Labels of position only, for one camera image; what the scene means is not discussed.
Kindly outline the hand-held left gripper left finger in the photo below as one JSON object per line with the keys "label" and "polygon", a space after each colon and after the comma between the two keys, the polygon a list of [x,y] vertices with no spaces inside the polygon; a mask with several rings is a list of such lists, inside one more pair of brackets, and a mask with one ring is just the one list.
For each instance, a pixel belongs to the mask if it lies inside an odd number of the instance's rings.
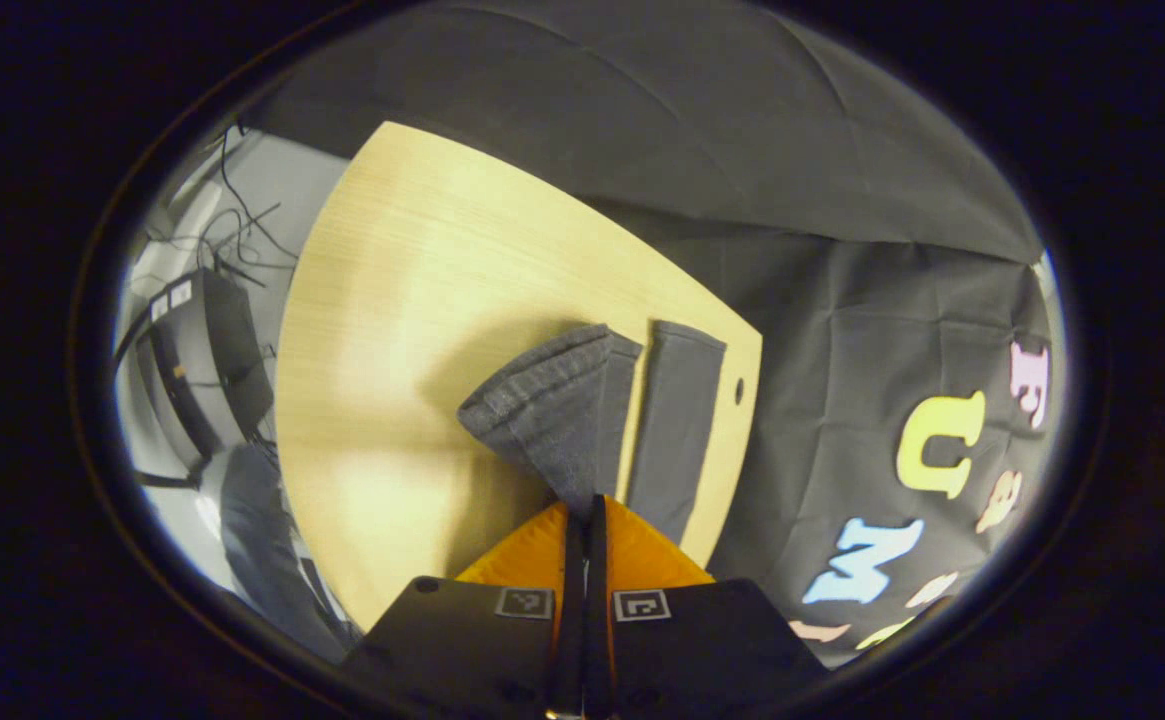
{"label": "hand-held left gripper left finger", "polygon": [[582,525],[555,503],[458,577],[416,577],[343,661],[412,719],[551,719],[582,708]]}

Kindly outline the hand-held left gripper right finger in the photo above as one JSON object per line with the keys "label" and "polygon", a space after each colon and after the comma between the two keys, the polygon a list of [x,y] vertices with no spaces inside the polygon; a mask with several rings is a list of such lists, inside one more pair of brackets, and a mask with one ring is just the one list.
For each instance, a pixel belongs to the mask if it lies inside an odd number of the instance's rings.
{"label": "hand-held left gripper right finger", "polygon": [[588,529],[586,703],[596,719],[756,719],[828,675],[760,585],[719,583],[610,497]]}

